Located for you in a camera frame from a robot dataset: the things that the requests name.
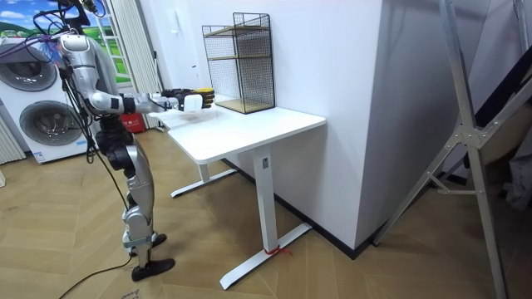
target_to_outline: red string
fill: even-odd
[[[282,252],[282,253],[288,253],[290,256],[292,256],[292,252],[291,251],[289,251],[288,249],[281,248],[280,245],[278,245],[277,248],[275,248],[271,252],[268,252],[268,250],[266,250],[266,249],[264,249],[264,252],[266,252],[266,254],[268,254],[268,255],[272,255],[272,254],[275,254],[277,252]]]

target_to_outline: yellow object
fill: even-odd
[[[204,88],[199,88],[197,90],[194,90],[195,92],[205,92],[205,93],[209,93],[209,92],[214,92],[214,89],[212,89],[211,87],[204,87]]]

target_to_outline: dryer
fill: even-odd
[[[0,52],[21,41],[4,40]],[[44,61],[48,58],[37,47],[0,58],[0,98],[39,163],[86,151],[59,71]]]

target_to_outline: washing machine door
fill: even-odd
[[[68,145],[81,136],[75,114],[67,104],[42,100],[24,109],[20,115],[20,127],[24,134],[40,144]]]
[[[1,45],[0,52],[15,45]],[[34,47],[0,58],[0,80],[20,91],[44,91],[57,79],[56,67]]]

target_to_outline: black wire rack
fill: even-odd
[[[269,15],[235,12],[233,20],[233,26],[203,26],[216,105],[244,114],[274,108]]]

